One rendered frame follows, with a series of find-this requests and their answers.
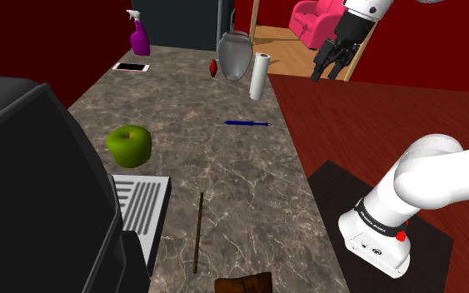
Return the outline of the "black coffee machine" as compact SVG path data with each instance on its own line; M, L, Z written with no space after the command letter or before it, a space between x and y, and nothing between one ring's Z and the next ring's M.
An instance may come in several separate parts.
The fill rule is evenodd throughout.
M0 293L148 293L171 190L109 174L49 85L0 77Z

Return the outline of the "thin brown stick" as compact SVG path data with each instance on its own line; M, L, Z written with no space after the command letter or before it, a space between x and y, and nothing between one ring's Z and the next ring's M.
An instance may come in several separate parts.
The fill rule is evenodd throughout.
M193 274L197 274L197 267L198 267L198 257L199 257L200 237L201 237L201 227L202 227L203 200L204 200L204 192L200 192L200 199L199 199L198 213L197 213L196 239L195 239L195 247L194 247L194 255L193 255L193 267L192 267Z

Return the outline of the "purple spray bottle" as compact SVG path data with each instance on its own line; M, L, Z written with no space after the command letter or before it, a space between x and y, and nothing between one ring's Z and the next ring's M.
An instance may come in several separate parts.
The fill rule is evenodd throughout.
M136 10L127 10L134 20L136 31L130 36L133 52L138 56L149 56L151 54L149 39L141 22L141 13Z

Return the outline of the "white smartphone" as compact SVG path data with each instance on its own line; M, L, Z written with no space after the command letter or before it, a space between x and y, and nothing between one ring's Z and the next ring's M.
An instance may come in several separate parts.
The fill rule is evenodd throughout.
M149 69L148 64L118 62L112 69L118 71L146 72Z

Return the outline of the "blue pen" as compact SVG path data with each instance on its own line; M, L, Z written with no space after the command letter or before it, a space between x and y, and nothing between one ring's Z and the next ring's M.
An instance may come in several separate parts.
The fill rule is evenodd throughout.
M265 126L269 127L272 124L270 122L252 122L252 121L233 121L227 120L224 122L227 125L238 125L238 126Z

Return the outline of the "green apple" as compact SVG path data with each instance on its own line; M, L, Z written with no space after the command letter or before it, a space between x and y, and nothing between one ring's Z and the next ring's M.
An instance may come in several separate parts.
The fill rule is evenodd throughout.
M136 168L152 155L152 135L147 129L128 125L112 131L106 138L115 162L124 168Z

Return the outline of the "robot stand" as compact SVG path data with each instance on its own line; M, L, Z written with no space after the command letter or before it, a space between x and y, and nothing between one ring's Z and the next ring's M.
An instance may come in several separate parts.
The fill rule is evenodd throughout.
M339 216L372 188L332 161L326 161L308 183L322 216L350 293L444 293L453 239L418 216L407 236L411 261L405 275L392 279L350 252L338 228Z

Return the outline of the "brown bread slice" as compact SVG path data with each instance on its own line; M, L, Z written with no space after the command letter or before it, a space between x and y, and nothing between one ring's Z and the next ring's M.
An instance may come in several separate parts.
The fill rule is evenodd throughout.
M214 293L273 293L272 273L216 279Z

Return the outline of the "white paper towel roll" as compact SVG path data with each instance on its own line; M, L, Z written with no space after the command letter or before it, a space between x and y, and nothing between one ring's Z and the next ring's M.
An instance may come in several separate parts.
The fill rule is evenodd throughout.
M252 70L252 79L249 89L250 98L252 100L260 100L263 88L267 78L271 56L266 53L258 52Z

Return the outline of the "grey vase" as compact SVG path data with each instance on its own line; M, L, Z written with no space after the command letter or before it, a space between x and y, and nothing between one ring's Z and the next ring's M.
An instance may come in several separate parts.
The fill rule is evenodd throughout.
M251 39L245 32L225 32L217 53L223 76L228 81L238 81L245 75L252 60Z

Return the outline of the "dark refrigerator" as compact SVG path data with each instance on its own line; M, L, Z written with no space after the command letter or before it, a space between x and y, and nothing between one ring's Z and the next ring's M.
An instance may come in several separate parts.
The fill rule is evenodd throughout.
M236 0L131 0L155 46L217 50L232 25Z

